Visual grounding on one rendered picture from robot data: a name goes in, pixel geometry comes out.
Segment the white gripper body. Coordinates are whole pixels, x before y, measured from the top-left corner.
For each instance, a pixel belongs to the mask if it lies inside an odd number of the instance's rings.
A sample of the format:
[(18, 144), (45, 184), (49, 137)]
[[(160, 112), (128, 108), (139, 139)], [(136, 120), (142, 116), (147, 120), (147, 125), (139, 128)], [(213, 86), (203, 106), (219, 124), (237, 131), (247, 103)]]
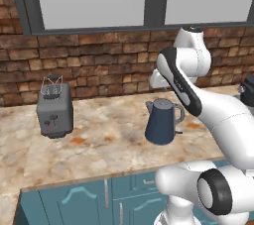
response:
[(168, 88), (170, 86), (157, 69), (151, 75), (150, 84), (153, 88)]

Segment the teal drawer front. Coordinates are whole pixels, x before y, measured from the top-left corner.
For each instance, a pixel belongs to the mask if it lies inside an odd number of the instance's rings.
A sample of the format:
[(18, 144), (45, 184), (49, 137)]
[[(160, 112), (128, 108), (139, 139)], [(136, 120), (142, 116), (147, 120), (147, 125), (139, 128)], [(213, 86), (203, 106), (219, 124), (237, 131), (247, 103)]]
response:
[(144, 184), (143, 179), (155, 180), (155, 173), (151, 171), (114, 177), (112, 179), (113, 198), (125, 198), (157, 191), (155, 184)]

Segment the black coffee machine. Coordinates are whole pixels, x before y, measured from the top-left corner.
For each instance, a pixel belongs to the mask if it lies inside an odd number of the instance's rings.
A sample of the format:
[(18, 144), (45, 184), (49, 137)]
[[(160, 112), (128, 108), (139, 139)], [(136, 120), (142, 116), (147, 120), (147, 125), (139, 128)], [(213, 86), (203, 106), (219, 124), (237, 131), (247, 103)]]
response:
[(247, 74), (238, 87), (240, 101), (248, 107), (254, 115), (254, 74)]

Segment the grey toaster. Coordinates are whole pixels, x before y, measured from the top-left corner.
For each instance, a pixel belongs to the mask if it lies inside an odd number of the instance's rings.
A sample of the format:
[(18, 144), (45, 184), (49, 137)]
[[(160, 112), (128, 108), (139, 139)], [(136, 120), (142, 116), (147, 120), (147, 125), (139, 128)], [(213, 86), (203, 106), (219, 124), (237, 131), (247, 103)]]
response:
[(73, 130), (73, 106), (69, 85), (60, 74), (43, 79), (37, 104), (41, 134), (50, 139), (63, 138)]

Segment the teal cupboard door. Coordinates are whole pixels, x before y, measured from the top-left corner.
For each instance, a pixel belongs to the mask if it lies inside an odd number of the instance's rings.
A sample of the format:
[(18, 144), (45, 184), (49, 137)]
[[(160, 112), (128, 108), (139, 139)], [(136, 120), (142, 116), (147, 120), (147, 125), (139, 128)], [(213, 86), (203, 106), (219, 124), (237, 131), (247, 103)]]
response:
[(50, 225), (113, 225), (111, 186), (105, 208), (104, 180), (42, 189), (39, 195)]
[(164, 210), (167, 197), (161, 193), (143, 194), (113, 201), (113, 224), (119, 225), (119, 203), (123, 204), (123, 225), (154, 225)]

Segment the dark blue kettle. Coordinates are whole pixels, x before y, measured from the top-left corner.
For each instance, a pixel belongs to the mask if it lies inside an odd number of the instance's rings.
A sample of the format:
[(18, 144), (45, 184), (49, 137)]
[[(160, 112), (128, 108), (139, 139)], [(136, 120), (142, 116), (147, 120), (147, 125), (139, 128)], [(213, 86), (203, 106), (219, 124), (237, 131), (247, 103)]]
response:
[(166, 98), (147, 101), (149, 120), (145, 130), (146, 139), (155, 145), (164, 146), (173, 141), (176, 125), (185, 119), (185, 109)]

